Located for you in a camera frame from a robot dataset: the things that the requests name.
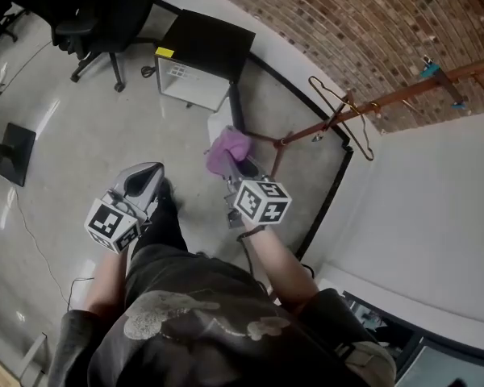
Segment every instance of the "brick wall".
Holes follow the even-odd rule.
[[[443,69],[484,58],[484,0],[230,0],[316,63],[357,104],[420,80],[421,57]],[[442,89],[370,115],[379,130],[401,131],[484,112],[484,93],[457,84],[469,110],[453,110]]]

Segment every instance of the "yellow sticker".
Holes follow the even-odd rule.
[[[174,50],[170,50],[167,48],[158,48],[156,49],[156,54],[165,57],[172,57],[172,55],[174,54]]]

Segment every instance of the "wire hanger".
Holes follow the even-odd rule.
[[[344,127],[344,129],[346,129],[346,131],[349,133],[349,135],[351,136],[351,138],[353,139],[353,141],[355,142],[355,144],[357,144],[358,148],[362,152],[362,155],[364,155],[364,158],[366,158],[370,162],[373,161],[374,160],[374,152],[373,152],[373,149],[371,149],[371,147],[369,146],[369,137],[368,137],[367,131],[365,129],[365,119],[364,119],[364,115],[357,109],[357,107],[353,103],[353,100],[351,100],[351,99],[345,100],[343,98],[340,98],[333,90],[331,90],[328,87],[326,87],[324,85],[324,83],[320,79],[318,79],[317,77],[315,77],[315,76],[310,76],[308,78],[308,83],[310,83],[310,86],[312,86],[314,88],[314,90],[317,92],[317,94],[324,100],[324,102],[328,105],[328,107],[333,111],[333,115],[326,122],[326,128],[327,129],[330,127],[330,123],[332,123],[335,120],[335,118],[340,114],[340,112],[342,110],[339,110],[339,112],[337,112],[333,108],[333,106],[326,99],[326,97],[321,92],[321,90],[316,85],[314,85],[314,81],[317,81],[319,83],[319,85],[321,86],[322,89],[324,89],[327,92],[329,92],[333,97],[337,98],[337,100],[339,102],[341,102],[344,105],[348,106],[354,113],[358,114],[361,117],[361,119],[362,119],[362,132],[364,133],[365,143],[366,143],[365,147],[368,150],[369,155],[366,153],[366,151],[362,147],[361,143],[357,140],[357,138],[355,137],[355,135],[353,134],[353,132],[351,132],[351,130],[349,129],[349,127],[346,124],[346,122],[341,122],[340,124]]]

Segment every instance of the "black cable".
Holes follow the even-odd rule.
[[[251,231],[244,232],[240,234],[239,236],[236,237],[236,242],[240,243],[242,245],[242,249],[244,250],[244,254],[246,258],[248,259],[248,266],[249,266],[249,273],[251,274],[251,277],[255,277],[255,272],[254,268],[252,267],[252,261],[251,257],[249,256],[249,251],[248,248],[245,246],[245,243],[242,239],[248,238],[251,235],[255,235],[260,231],[263,231],[265,229],[265,225],[258,225],[258,227],[254,227]]]
[[[148,79],[151,77],[155,72],[156,72],[156,66],[151,67],[151,66],[144,66],[141,70],[142,76]]]
[[[310,271],[310,274],[312,275],[312,279],[314,279],[315,278],[315,273],[314,273],[314,270],[312,269],[312,267],[309,267],[306,264],[302,264],[302,266]]]
[[[269,296],[269,294],[267,293],[267,288],[265,287],[264,283],[262,281],[257,281],[257,284],[260,286],[261,290],[267,294],[267,296]]]
[[[0,94],[3,94],[7,90],[7,88],[10,86],[10,84],[13,82],[13,80],[20,74],[20,72],[22,70],[25,69],[25,66],[27,66],[31,62],[31,60],[34,59],[38,55],[38,53],[40,53],[44,48],[46,48],[51,42],[52,42],[51,40],[48,41],[43,47],[38,49],[38,51],[36,53],[34,53],[29,60],[27,60],[27,62],[20,68],[20,70],[18,72],[16,72],[16,74],[13,76],[13,78],[10,79],[9,83],[7,83],[7,86],[5,88],[3,88],[3,90],[0,90]]]
[[[72,292],[73,292],[73,284],[75,284],[77,281],[91,281],[94,280],[95,278],[76,278],[75,280],[72,281],[72,284],[70,286],[70,295],[68,297],[68,304],[66,306],[66,312],[70,311],[70,300],[72,299]]]

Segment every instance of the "black floor trim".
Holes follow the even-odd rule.
[[[174,5],[164,2],[163,0],[155,0],[154,4],[160,6],[172,13],[178,15],[182,9],[175,7]],[[301,100],[309,109],[312,110],[321,120],[327,120],[329,116],[319,107],[317,104],[311,100],[308,96],[306,96],[301,90],[299,90],[296,86],[294,86],[290,81],[285,79],[280,73],[270,67],[267,63],[265,63],[260,57],[253,53],[249,53],[248,57],[251,61],[255,64],[260,66],[263,70],[265,70],[268,74],[274,77],[277,81],[279,81],[282,85],[284,85],[291,93],[293,93],[299,100]],[[342,109],[344,105],[340,105],[337,111]],[[326,198],[323,201],[323,205],[319,209],[319,212],[314,218],[314,222],[312,223],[309,231],[305,235],[305,238],[299,245],[298,250],[296,251],[296,257],[301,260],[307,252],[308,247],[310,246],[312,240],[319,229],[321,222],[323,221],[330,205],[332,204],[333,198],[336,196],[337,190],[339,189],[339,185],[344,178],[344,174],[346,173],[346,169],[348,168],[349,162],[353,156],[353,149],[349,146],[349,136],[344,132],[340,127],[335,126],[332,128],[333,131],[341,138],[342,144],[341,147],[346,151],[342,163],[340,164],[339,170],[337,171],[336,177],[330,187]]]

